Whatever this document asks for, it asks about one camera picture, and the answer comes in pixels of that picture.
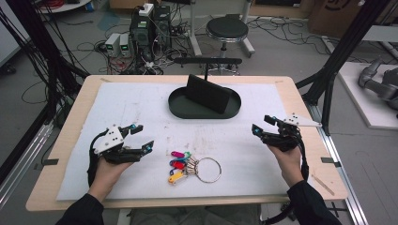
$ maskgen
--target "metal ring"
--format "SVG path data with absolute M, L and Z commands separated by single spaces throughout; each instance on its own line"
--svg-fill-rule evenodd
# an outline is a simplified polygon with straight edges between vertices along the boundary
M 202 179 L 202 178 L 199 176 L 198 166 L 199 166 L 199 163 L 200 163 L 203 159 L 210 159 L 210 160 L 213 160 L 213 161 L 216 162 L 217 165 L 219 166 L 220 173 L 219 173 L 219 175 L 216 177 L 216 179 L 211 180 L 211 181 L 207 181 L 207 180 Z M 197 164 L 196 164 L 196 166 L 195 166 L 195 170 L 196 170 L 196 176 L 198 177 L 198 179 L 199 179 L 200 181 L 202 181 L 202 182 L 204 182 L 204 183 L 208 183 L 208 184 L 209 184 L 209 183 L 214 183 L 214 182 L 218 181 L 218 180 L 220 179 L 220 177 L 222 176 L 222 166 L 220 165 L 220 163 L 219 163 L 216 159 L 214 159 L 214 158 L 212 158 L 212 157 L 202 157 L 201 159 L 199 159 L 198 162 L 197 162 Z

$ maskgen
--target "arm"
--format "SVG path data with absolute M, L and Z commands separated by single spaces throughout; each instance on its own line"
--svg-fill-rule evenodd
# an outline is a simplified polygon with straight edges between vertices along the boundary
M 300 224 L 341 224 L 328 210 L 322 196 L 302 177 L 300 171 L 299 148 L 282 152 L 277 147 L 268 146 L 275 155 L 282 171 L 282 177 L 290 189 L 287 191 L 295 208 L 295 215 Z
M 108 163 L 103 157 L 100 158 L 96 178 L 87 194 L 71 205 L 56 225 L 103 224 L 102 202 L 111 192 L 122 172 L 124 172 L 131 164 L 132 163 L 123 163 L 114 165 Z

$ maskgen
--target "black sleeve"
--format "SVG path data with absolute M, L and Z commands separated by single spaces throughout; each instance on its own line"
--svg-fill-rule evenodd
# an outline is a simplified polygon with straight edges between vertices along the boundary
M 288 191 L 294 212 L 301 225 L 341 224 L 328 210 L 322 196 L 306 181 L 300 181 Z
M 85 194 L 71 205 L 56 225 L 103 225 L 103 205 L 93 196 Z

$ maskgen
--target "red key tag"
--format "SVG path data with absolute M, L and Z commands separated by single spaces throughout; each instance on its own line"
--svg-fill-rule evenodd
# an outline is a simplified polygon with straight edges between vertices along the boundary
M 180 161 L 173 161 L 173 162 L 171 163 L 171 166 L 172 166 L 172 167 L 175 167 L 175 168 L 177 168 L 177 169 L 180 169 L 180 170 L 183 170 L 183 169 L 185 168 L 185 164 L 182 163 L 182 162 L 180 162 Z

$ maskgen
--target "wooden table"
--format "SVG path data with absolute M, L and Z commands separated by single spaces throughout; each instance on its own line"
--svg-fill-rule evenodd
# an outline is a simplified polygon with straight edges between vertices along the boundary
M 283 101 L 286 114 L 297 113 L 311 118 L 305 107 L 299 91 L 289 77 L 269 76 L 212 76 L 214 83 L 274 83 Z M 60 202 L 56 200 L 58 190 L 64 178 L 70 153 L 76 144 L 82 125 L 94 103 L 102 83 L 186 83 L 187 76 L 109 76 L 92 75 L 88 77 L 79 96 L 69 113 L 53 151 L 49 158 L 59 158 L 58 164 L 45 166 L 27 201 L 29 211 L 65 210 L 73 201 Z M 310 165 L 310 176 L 314 180 L 314 187 L 325 200 L 342 200 L 347 197 L 344 183 L 334 164 L 322 163 L 321 158 L 330 155 L 323 144 L 315 127 L 301 127 L 301 135 L 306 145 L 307 160 Z M 146 199 L 105 201 L 106 208 L 132 208 L 150 206 L 178 206 L 178 205 L 211 205 L 232 203 L 281 203 L 288 201 L 286 196 L 239 196 L 217 198 L 187 198 L 178 199 Z

